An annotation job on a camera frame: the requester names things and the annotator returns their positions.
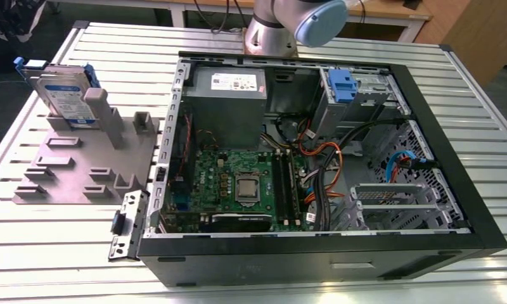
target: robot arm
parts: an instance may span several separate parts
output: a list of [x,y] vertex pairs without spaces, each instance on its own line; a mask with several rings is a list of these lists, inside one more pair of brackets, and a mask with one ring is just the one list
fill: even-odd
[[296,41],[324,45],[340,32],[347,19],[343,0],[256,0],[245,34],[249,54],[293,56]]

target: metal rail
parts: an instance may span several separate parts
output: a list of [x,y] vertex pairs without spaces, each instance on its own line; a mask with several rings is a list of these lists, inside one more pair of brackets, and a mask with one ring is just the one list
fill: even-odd
[[[92,23],[74,29],[54,61],[97,70],[122,116],[166,113],[178,50],[241,53],[240,34]],[[507,238],[507,122],[451,53],[437,46],[336,39],[301,57],[405,64]],[[0,299],[160,303],[507,303],[507,250],[412,281],[166,289],[141,263],[108,263],[116,205],[15,205],[48,109],[32,95],[0,145]]]

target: cpu socket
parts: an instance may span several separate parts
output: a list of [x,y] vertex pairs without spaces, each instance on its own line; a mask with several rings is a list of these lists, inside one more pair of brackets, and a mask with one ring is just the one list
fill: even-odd
[[234,201],[248,208],[261,201],[259,174],[238,172],[234,175]]

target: gray carpet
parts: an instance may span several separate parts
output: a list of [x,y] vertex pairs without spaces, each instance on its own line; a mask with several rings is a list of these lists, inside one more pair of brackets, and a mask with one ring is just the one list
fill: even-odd
[[[220,24],[221,16],[206,13],[206,18],[213,24]],[[61,13],[50,14],[45,10],[40,24],[33,31],[30,43],[33,46],[32,58],[50,60],[64,41],[65,36],[76,20],[89,20],[92,22],[125,23],[137,25],[164,25],[172,26],[169,13],[164,10],[154,11],[145,8],[122,8],[116,6],[97,6],[85,4],[61,4]],[[194,12],[188,13],[188,26],[206,28],[206,24],[198,20]],[[238,15],[228,19],[229,27],[240,27],[241,19]],[[7,43],[0,39],[0,56],[6,57],[3,67],[9,69],[11,59]],[[19,76],[14,71],[0,72],[0,81],[18,81]],[[30,88],[22,83],[0,84],[0,141],[7,128],[18,114],[26,101]],[[492,83],[485,88],[495,105],[507,118],[507,70],[503,69]]]

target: metal bracket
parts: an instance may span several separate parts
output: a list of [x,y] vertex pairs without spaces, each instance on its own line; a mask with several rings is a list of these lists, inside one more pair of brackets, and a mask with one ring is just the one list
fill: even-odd
[[138,261],[137,248],[142,235],[142,222],[146,212],[149,193],[144,190],[124,195],[121,209],[112,220],[110,232],[114,234],[109,249],[109,262]]

